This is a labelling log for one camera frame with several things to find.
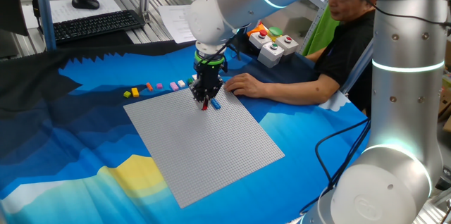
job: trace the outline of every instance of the keyboard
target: keyboard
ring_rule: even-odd
[[[133,10],[105,13],[54,23],[56,44],[93,37],[119,30],[131,30],[146,23]]]

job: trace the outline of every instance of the gray lego baseplate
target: gray lego baseplate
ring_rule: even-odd
[[[284,157],[231,93],[201,111],[191,91],[124,106],[181,208]]]

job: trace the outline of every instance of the monitor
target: monitor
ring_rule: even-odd
[[[0,58],[18,54],[13,33],[28,35],[20,0],[0,0]]]

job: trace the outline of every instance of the blue lego brick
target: blue lego brick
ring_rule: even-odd
[[[213,105],[213,107],[215,109],[220,109],[221,108],[221,105],[219,105],[219,103],[218,103],[218,101],[216,99],[212,99],[211,100],[211,104]]]

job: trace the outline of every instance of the white control box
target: white control box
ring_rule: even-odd
[[[268,68],[277,65],[283,56],[284,50],[273,42],[263,45],[261,48],[258,61]]]
[[[299,44],[288,35],[277,38],[276,44],[285,50],[283,52],[283,57],[280,60],[281,63],[289,61],[299,46]]]
[[[252,33],[249,37],[249,41],[253,44],[257,49],[261,49],[263,45],[271,42],[271,38],[268,37],[268,33],[265,30],[260,32]]]

